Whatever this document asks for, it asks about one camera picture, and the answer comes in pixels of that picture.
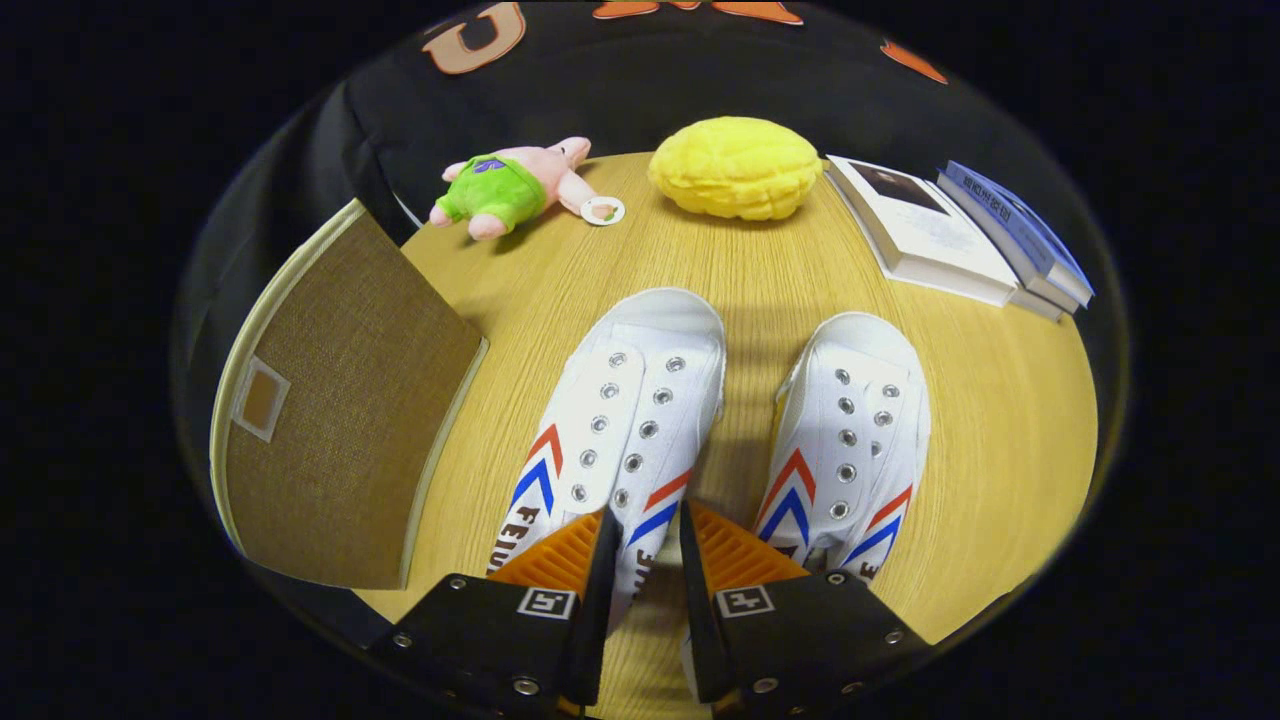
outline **plush toy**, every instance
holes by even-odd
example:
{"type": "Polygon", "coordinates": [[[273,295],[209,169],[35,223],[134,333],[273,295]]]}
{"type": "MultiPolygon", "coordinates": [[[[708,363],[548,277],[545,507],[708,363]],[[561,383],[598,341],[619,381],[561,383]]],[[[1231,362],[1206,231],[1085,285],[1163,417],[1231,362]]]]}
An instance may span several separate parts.
{"type": "Polygon", "coordinates": [[[756,118],[696,122],[664,140],[649,161],[649,179],[676,205],[746,220],[791,215],[820,173],[809,141],[756,118]]]}
{"type": "Polygon", "coordinates": [[[596,195],[573,170],[590,150],[585,137],[568,137],[550,147],[508,147],[454,163],[444,170],[449,191],[431,208],[431,224],[443,228],[471,218],[471,237],[493,240],[556,201],[581,217],[596,195]]]}

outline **blue book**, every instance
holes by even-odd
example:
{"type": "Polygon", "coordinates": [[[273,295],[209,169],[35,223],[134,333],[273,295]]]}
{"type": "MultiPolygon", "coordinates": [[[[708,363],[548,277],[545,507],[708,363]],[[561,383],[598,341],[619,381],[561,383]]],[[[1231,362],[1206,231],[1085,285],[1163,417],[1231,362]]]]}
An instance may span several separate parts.
{"type": "Polygon", "coordinates": [[[1000,247],[1018,279],[1030,291],[1074,311],[1088,306],[1093,286],[1048,224],[1016,195],[995,181],[948,161],[938,186],[951,195],[1000,247]]]}

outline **pink plush toy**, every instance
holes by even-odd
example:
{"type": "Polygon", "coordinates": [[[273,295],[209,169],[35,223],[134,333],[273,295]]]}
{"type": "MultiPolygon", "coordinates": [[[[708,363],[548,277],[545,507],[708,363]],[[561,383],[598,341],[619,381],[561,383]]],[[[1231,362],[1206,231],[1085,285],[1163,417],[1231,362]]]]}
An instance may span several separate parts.
{"type": "Polygon", "coordinates": [[[596,195],[573,170],[590,150],[591,141],[570,137],[550,147],[508,147],[454,163],[444,170],[449,191],[431,208],[431,224],[443,228],[471,218],[471,237],[493,240],[557,200],[581,217],[596,195]]]}

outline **brown box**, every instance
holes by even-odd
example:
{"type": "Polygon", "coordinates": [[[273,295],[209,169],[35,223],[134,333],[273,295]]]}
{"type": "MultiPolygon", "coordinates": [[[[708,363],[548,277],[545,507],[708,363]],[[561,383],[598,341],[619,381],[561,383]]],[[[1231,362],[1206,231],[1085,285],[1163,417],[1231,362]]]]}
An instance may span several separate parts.
{"type": "Polygon", "coordinates": [[[404,587],[485,350],[353,200],[276,273],[223,372],[210,456],[232,542],[298,579],[404,587]]]}

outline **blue chevron stripe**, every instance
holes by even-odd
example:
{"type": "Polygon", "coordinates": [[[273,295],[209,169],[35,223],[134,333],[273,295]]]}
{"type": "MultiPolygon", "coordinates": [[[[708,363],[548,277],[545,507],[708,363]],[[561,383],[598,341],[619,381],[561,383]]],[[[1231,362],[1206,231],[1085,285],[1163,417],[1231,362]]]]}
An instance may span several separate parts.
{"type": "Polygon", "coordinates": [[[773,537],[773,530],[778,529],[778,523],[782,521],[782,516],[788,511],[796,516],[796,525],[800,527],[800,537],[804,538],[805,546],[809,544],[809,519],[805,518],[804,505],[800,503],[800,496],[794,487],[787,491],[786,497],[782,498],[769,521],[764,524],[764,529],[760,530],[762,541],[769,542],[769,538],[773,537]]]}
{"type": "Polygon", "coordinates": [[[659,510],[658,514],[654,515],[653,518],[649,518],[644,523],[640,523],[640,527],[636,528],[636,532],[631,533],[631,539],[627,541],[627,547],[631,547],[631,544],[634,544],[637,539],[645,537],[653,530],[669,523],[671,519],[676,516],[677,505],[680,505],[680,502],[672,502],[671,505],[659,510]]]}
{"type": "Polygon", "coordinates": [[[511,505],[507,506],[508,512],[516,506],[516,501],[520,500],[520,496],[525,495],[529,486],[534,484],[534,480],[538,480],[538,484],[543,488],[543,502],[547,503],[547,511],[552,511],[552,505],[556,503],[556,497],[552,496],[552,478],[547,473],[547,459],[544,457],[538,461],[538,465],[534,465],[531,470],[525,473],[525,477],[520,478],[518,483],[516,483],[516,495],[511,496],[511,505]]]}
{"type": "Polygon", "coordinates": [[[883,528],[876,530],[876,534],[873,534],[872,537],[864,539],[858,547],[855,547],[854,551],[849,553],[849,557],[846,557],[845,561],[840,564],[840,566],[844,568],[845,565],[849,565],[850,560],[852,560],[854,557],[858,557],[859,555],[861,555],[861,553],[867,552],[868,550],[876,547],[886,537],[890,538],[890,541],[888,541],[888,550],[884,551],[884,556],[888,557],[890,551],[893,550],[893,543],[897,541],[897,527],[901,523],[902,523],[902,516],[901,515],[899,515],[897,518],[893,518],[892,523],[890,523],[888,525],[884,525],[883,528]]]}

